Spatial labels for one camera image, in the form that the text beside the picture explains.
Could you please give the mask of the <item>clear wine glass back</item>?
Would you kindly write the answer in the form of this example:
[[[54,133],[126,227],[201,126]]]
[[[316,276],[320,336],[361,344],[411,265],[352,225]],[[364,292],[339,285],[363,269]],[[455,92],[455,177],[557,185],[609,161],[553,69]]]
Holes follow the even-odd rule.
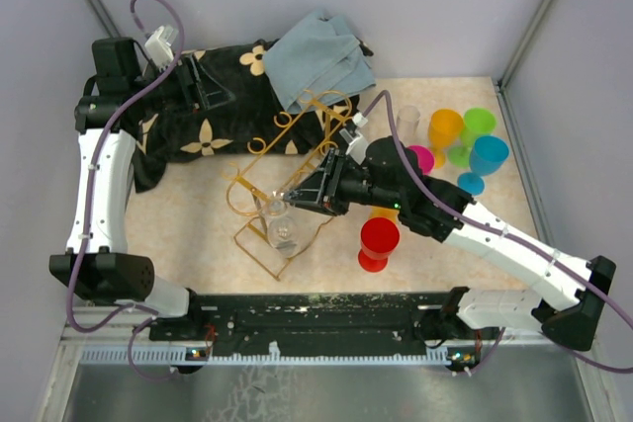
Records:
[[[403,106],[399,109],[396,120],[397,133],[404,146],[414,145],[419,124],[420,112],[415,106]]]

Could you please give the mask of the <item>green wine glass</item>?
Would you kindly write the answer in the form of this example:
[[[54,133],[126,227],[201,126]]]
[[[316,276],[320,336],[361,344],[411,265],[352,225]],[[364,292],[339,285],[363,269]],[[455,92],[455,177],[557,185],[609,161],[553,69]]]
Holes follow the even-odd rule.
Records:
[[[448,151],[449,162],[458,168],[469,167],[469,157],[475,141],[490,135],[497,126],[496,116],[483,108],[471,108],[463,116],[464,127],[460,133],[460,144]]]

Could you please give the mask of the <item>blue wine glass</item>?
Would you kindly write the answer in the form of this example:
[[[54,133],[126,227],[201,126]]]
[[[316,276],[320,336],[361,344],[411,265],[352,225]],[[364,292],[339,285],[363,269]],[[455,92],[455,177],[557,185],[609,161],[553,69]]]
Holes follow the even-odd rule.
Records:
[[[498,171],[509,152],[508,144],[497,136],[477,138],[469,156],[469,171],[458,177],[458,187],[472,196],[480,195],[486,187],[484,178]]]

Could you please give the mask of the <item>magenta wine glass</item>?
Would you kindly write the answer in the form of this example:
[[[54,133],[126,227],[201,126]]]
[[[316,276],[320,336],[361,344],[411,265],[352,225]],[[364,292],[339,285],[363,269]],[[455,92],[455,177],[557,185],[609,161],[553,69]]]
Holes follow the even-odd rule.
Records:
[[[421,145],[411,145],[407,149],[415,154],[421,172],[424,175],[428,175],[435,166],[434,154],[428,148]]]

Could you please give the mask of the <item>clear wine glass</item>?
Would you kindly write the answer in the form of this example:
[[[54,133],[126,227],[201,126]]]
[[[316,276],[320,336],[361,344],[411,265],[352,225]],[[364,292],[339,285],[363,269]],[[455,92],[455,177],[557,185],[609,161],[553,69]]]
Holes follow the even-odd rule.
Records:
[[[267,239],[271,247],[285,258],[294,257],[300,250],[301,233],[291,216],[273,216],[267,224]]]
[[[289,204],[284,200],[284,192],[275,190],[267,197],[262,205],[261,214],[265,219],[273,219],[287,215],[290,212]]]
[[[414,145],[419,124],[420,112],[415,106],[403,106],[399,109],[396,120],[397,133],[404,146]]]

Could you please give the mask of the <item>clear wine glass front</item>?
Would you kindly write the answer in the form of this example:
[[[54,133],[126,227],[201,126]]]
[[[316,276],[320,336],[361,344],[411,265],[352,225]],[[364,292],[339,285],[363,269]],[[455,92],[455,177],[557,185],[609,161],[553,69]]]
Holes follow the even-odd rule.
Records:
[[[267,239],[271,247],[285,258],[294,257],[300,250],[301,233],[291,216],[273,216],[267,224]]]

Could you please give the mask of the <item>orange yellow wine glass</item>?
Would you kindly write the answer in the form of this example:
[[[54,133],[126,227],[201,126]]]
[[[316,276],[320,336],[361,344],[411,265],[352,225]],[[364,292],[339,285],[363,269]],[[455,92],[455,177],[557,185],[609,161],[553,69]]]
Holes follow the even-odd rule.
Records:
[[[399,211],[395,209],[372,207],[369,218],[373,219],[373,218],[381,217],[381,218],[388,219],[392,222],[397,222],[398,215],[399,215]]]

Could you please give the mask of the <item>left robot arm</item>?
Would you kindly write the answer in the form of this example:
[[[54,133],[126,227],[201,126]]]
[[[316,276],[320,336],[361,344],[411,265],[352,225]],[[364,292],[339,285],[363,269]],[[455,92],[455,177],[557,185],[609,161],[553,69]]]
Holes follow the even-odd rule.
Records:
[[[182,338],[199,337],[206,327],[194,291],[156,276],[152,261],[128,251],[125,213],[131,188],[143,177],[136,155],[145,137],[135,106],[160,110],[176,97],[185,106],[212,88],[226,88],[210,74],[203,58],[213,51],[175,56],[151,81],[143,78],[132,38],[93,42],[96,68],[75,108],[81,171],[75,221],[66,250],[49,259],[49,271],[68,288],[66,310],[77,298],[111,304],[120,313],[138,308],[155,319],[171,319]]]

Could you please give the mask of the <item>red wine glass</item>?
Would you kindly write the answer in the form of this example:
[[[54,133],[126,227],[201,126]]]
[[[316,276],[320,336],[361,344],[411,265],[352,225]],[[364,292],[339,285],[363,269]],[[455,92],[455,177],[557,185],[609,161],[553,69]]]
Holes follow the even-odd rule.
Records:
[[[367,220],[360,231],[359,265],[370,273],[381,272],[399,243],[400,232],[391,220],[384,217]]]

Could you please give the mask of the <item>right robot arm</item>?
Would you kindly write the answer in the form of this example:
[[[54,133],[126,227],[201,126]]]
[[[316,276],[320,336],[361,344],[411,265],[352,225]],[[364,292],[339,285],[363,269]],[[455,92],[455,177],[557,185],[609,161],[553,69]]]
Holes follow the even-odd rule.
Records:
[[[361,163],[329,150],[283,198],[330,216],[346,214],[352,204],[395,210],[411,232],[478,256],[526,286],[453,291],[441,315],[443,330],[453,338],[507,327],[540,332],[570,350],[592,346],[615,264],[603,256],[568,255],[519,231],[459,187],[423,174],[413,151],[391,136],[372,142]]]

